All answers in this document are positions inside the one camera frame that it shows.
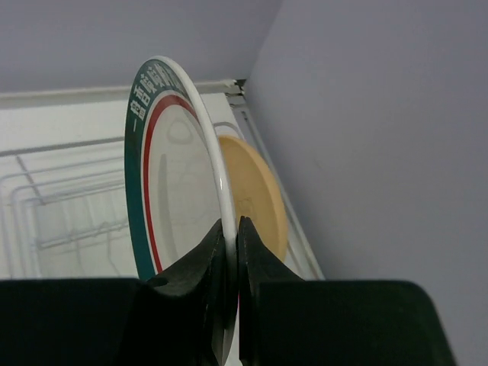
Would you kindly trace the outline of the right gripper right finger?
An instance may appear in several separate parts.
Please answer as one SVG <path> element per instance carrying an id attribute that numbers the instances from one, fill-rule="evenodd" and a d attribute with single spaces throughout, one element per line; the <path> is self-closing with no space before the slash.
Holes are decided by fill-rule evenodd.
<path id="1" fill-rule="evenodd" d="M 303 279 L 262 241 L 254 223 L 241 217 L 236 244 L 239 272 L 239 360 L 244 365 L 278 365 L 293 356 L 292 307 L 285 291 Z"/>

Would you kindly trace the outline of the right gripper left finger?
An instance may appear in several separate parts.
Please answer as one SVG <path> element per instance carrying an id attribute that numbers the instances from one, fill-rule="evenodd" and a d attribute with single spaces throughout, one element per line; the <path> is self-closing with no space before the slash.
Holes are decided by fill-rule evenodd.
<path id="1" fill-rule="evenodd" d="M 217 220 L 189 253 L 131 284 L 123 365 L 222 365 L 226 324 L 225 240 Z"/>

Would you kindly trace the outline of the plain tan plate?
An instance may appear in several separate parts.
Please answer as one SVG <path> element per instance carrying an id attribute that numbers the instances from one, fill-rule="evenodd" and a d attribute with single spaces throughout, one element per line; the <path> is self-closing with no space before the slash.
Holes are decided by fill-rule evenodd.
<path id="1" fill-rule="evenodd" d="M 236 219 L 252 220 L 265 246 L 285 260 L 288 224 L 281 190 L 268 164 L 247 142 L 218 137 L 233 193 Z"/>

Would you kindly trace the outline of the green rimmed white plate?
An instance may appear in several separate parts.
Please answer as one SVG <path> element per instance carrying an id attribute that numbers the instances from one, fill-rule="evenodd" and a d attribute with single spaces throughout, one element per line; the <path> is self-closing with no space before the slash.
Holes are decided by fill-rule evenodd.
<path id="1" fill-rule="evenodd" d="M 197 246 L 217 220 L 225 240 L 223 364 L 237 312 L 237 225 L 217 133 L 188 74 L 154 56 L 130 88 L 124 134 L 127 216 L 137 274 L 160 274 Z"/>

